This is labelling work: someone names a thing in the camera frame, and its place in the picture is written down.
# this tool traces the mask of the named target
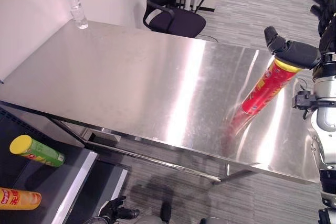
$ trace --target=metal pole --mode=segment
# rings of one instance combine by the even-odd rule
[[[234,179],[239,179],[239,178],[244,178],[244,177],[247,177],[247,176],[251,176],[253,174],[256,174],[256,172],[253,172],[251,170],[240,170],[236,173],[232,173],[231,175],[228,175],[224,178],[221,178],[220,182],[213,182],[213,184],[214,185],[219,185],[219,184],[226,183],[226,182],[234,180]]]
[[[145,161],[149,161],[149,162],[152,162],[152,163],[155,163],[155,164],[158,164],[158,165],[163,165],[163,166],[175,169],[175,170],[179,170],[181,172],[186,172],[186,173],[189,173],[189,174],[198,175],[198,176],[210,179],[210,180],[212,180],[213,182],[216,182],[216,183],[221,182],[221,179],[216,177],[216,176],[209,175],[207,173],[203,173],[203,172],[200,172],[200,171],[197,171],[197,170],[194,170],[194,169],[190,169],[190,168],[187,168],[187,167],[184,167],[184,166],[181,166],[181,165],[168,163],[168,162],[156,159],[156,158],[148,157],[148,156],[145,156],[145,155],[140,155],[140,154],[137,154],[137,153],[134,153],[134,152],[130,152],[130,151],[126,151],[126,150],[122,150],[122,149],[118,149],[118,148],[115,148],[115,147],[106,146],[106,145],[98,144],[98,143],[94,143],[94,142],[87,142],[87,145],[102,147],[102,148],[109,149],[109,150],[114,151],[114,152],[121,153],[123,155],[135,157],[135,158],[142,159],[142,160],[145,160]]]

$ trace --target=gray carpet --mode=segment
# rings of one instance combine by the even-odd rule
[[[312,0],[218,0],[214,13],[200,12],[207,21],[202,34],[216,37],[222,43],[260,49],[266,48],[264,28],[272,25],[287,39],[317,46],[318,21],[309,13],[311,5]],[[212,174],[218,174],[222,167],[217,162],[184,153],[140,143],[134,146],[128,141],[123,144]],[[162,200],[170,200],[171,223],[196,224],[203,217],[217,216],[228,220],[227,223],[313,224],[317,222],[318,209],[323,207],[319,185],[300,185],[258,174],[212,186],[206,179],[129,157],[124,157],[123,163],[131,166],[123,189],[128,196],[125,205],[139,208],[143,216],[158,215]]]

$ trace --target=can label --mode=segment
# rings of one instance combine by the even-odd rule
[[[7,204],[9,200],[9,191],[6,189],[2,189],[2,192],[3,192],[3,198],[1,200],[1,204]]]
[[[64,154],[57,152],[49,146],[36,141],[35,139],[33,139],[30,148],[25,153],[22,153],[21,156],[52,167],[61,166],[65,160]]]
[[[0,187],[0,210],[32,210],[40,202],[40,193]]]
[[[273,61],[242,102],[242,110],[249,115],[256,115],[295,75],[296,72],[286,71]]]

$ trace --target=yellow snack can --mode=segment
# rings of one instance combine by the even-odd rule
[[[0,210],[33,210],[41,200],[41,194],[34,191],[0,187]]]
[[[64,154],[36,141],[28,135],[21,135],[15,138],[9,146],[9,150],[13,154],[21,155],[52,167],[59,167],[65,161]]]

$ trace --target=yellow lid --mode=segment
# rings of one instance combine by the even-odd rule
[[[9,150],[13,154],[25,153],[31,146],[32,142],[33,142],[32,138],[28,135],[18,136],[11,142]]]
[[[288,72],[297,73],[297,72],[300,72],[302,70],[301,68],[291,66],[291,65],[286,64],[286,63],[284,63],[284,62],[282,62],[278,59],[274,59],[274,62],[279,68],[281,68],[285,71],[288,71]]]

